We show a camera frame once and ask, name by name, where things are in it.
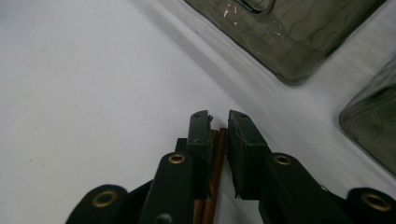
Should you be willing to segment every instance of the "white table surface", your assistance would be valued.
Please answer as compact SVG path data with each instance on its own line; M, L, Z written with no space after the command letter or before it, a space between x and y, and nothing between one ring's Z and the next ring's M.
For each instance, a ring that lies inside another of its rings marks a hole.
M0 0L0 223L64 223L103 184L133 190L187 137L249 114L273 151L345 197L396 180L340 132L339 112L396 54L396 1L302 86L288 87L181 0ZM262 223L224 165L216 223Z

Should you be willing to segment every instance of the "brass grommet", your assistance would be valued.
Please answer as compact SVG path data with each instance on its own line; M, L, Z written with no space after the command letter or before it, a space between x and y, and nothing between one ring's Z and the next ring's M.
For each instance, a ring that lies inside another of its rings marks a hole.
M286 156L275 156L274 157L274 161L276 161L277 163L281 164L281 165L290 165L291 164L291 159L289 159Z
M173 164L180 164L186 160L186 157L181 154L175 154L170 156L168 160Z
M108 200L106 200L105 202L102 202L100 200L101 197L103 196L110 196L110 198ZM116 200L117 200L118 194L115 190L106 190L103 192L98 193L92 200L92 204L95 207L106 207L109 206L111 204L113 204Z
M361 195L361 199L370 207L381 212L388 212L392 209L390 203L373 193L364 193Z

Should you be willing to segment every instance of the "translucent glass object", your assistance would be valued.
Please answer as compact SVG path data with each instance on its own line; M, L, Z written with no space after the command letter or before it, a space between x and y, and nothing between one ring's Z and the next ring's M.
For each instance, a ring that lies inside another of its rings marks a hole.
M385 0L185 0L287 84L303 83Z
M339 119L345 134L396 176L396 56Z

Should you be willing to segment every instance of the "brown wooden stick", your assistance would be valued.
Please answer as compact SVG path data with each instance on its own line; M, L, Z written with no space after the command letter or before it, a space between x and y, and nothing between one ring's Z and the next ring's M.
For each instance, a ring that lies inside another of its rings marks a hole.
M227 129L221 128L219 131L218 141L215 146L214 160L212 165L212 176L210 179L210 188L212 199L205 202L205 209L201 224L213 224L215 219L216 203L218 201L219 184L221 170L224 162L225 146L227 142Z
M219 131L216 130L212 130L211 131L211 135L212 135L212 141L214 143L214 155L216 155L216 143L218 142L218 135L219 135ZM204 215L204 211L205 211L205 200L195 200L194 201L194 218L193 218L193 224L202 224L202 218Z

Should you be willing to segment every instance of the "copper rod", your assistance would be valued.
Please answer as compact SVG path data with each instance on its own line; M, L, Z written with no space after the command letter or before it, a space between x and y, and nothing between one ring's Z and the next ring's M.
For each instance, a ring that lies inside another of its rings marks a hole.
M215 219L216 203L218 201L219 184L221 170L224 162L225 146L227 142L227 129L221 128L217 139L212 165L212 176L210 179L210 188L212 192L211 200L205 202L205 209L201 224L213 224Z
M211 137L212 137L212 142L214 143L214 146L217 143L218 135L219 135L219 131L211 130ZM194 201L193 224L202 224L202 218L204 215L204 211L205 211L205 200L195 200Z

